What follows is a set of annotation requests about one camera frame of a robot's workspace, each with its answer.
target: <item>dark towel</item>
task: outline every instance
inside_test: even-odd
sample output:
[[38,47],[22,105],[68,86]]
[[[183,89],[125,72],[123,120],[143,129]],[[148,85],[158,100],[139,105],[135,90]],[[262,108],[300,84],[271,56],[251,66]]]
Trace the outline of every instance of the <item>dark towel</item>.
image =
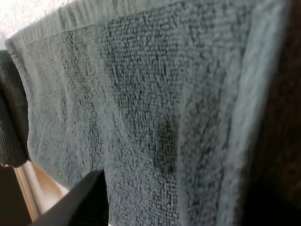
[[27,101],[19,73],[7,51],[0,51],[0,164],[28,160]]

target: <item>wooden floor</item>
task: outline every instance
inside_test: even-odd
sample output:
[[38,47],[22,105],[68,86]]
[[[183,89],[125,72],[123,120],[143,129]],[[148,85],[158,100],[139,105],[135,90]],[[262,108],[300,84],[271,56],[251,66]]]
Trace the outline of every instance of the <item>wooden floor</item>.
[[33,163],[28,162],[30,178],[40,205],[41,213],[45,213],[68,193],[68,189],[55,182]]

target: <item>fabric texture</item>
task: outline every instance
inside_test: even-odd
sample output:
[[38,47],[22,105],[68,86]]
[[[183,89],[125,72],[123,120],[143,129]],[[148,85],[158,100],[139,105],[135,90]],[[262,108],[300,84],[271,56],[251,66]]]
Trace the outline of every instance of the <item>fabric texture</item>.
[[252,185],[301,210],[301,2],[291,1],[285,41],[268,93],[252,165]]
[[7,48],[31,159],[73,187],[104,170],[109,222],[237,225],[286,0],[90,0]]
[[17,167],[28,160],[27,101],[7,51],[0,51],[0,109],[0,164]]

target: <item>towel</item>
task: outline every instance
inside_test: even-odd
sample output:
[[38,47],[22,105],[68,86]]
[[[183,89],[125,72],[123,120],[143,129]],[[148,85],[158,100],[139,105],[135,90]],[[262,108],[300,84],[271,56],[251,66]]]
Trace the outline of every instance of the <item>towel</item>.
[[30,158],[68,188],[104,170],[114,226],[238,225],[288,9],[89,0],[25,28]]
[[27,101],[7,51],[0,51],[0,109],[0,164],[18,167],[28,159]]

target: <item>gray towel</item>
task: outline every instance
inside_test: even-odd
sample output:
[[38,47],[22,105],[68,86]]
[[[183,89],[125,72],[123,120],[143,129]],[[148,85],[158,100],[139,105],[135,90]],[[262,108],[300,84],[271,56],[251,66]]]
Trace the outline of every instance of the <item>gray towel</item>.
[[7,47],[32,160],[73,187],[104,170],[109,222],[236,225],[286,0],[89,0]]
[[7,51],[0,51],[0,164],[20,166],[28,159],[27,101],[19,73]]

